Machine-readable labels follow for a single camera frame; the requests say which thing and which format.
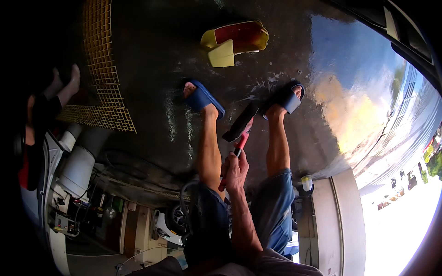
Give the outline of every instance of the blue jeans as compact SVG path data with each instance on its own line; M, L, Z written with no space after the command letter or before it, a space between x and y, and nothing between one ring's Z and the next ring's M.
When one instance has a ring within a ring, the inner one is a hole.
M292 240L290 206L295 198L292 171L284 169L267 178L261 190L252 198L250 213L263 248L272 248L284 254ZM191 203L190 235L184 246L189 266L213 257L232 261L233 250L229 237L229 208L221 197L204 183L198 183Z

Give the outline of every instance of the yellow grating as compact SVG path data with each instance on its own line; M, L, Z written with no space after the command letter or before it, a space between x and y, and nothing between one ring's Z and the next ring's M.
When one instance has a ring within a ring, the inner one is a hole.
M111 0L86 0L83 6L84 50L88 58L91 85L100 106L65 106L61 121L134 131L128 109L120 93L117 68L112 59Z

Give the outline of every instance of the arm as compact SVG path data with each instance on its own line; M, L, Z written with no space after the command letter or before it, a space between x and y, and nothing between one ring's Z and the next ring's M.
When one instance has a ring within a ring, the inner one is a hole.
M232 245L236 256L249 263L263 248L256 235L244 192L244 181L249 168L244 151L239 159L230 152L228 166L226 189L232 203Z

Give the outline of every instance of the blue slide sandal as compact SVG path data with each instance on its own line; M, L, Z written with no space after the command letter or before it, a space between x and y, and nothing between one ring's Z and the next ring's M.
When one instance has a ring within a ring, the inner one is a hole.
M191 79L190 83L193 83L197 87L197 89L184 100L186 104L188 104L194 111L200 111L205 106L209 104L213 104L218 110L218 119L221 119L225 115L225 110L221 106L221 104L212 96L212 94L201 84L201 82Z
M264 119L267 120L266 112L275 103L284 107L287 110L287 113L291 114L301 104L301 101L293 93L293 88L298 85L301 86L302 99L305 93L304 86L296 80L289 82L282 89L272 94L270 98L264 103L264 106L260 109Z

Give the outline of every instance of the broken yellow container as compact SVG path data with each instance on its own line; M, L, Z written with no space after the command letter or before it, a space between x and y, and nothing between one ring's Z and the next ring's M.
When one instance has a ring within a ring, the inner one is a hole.
M259 20L222 26L208 30L201 45L211 48L207 55L213 67L234 66L234 55L264 50L269 33Z

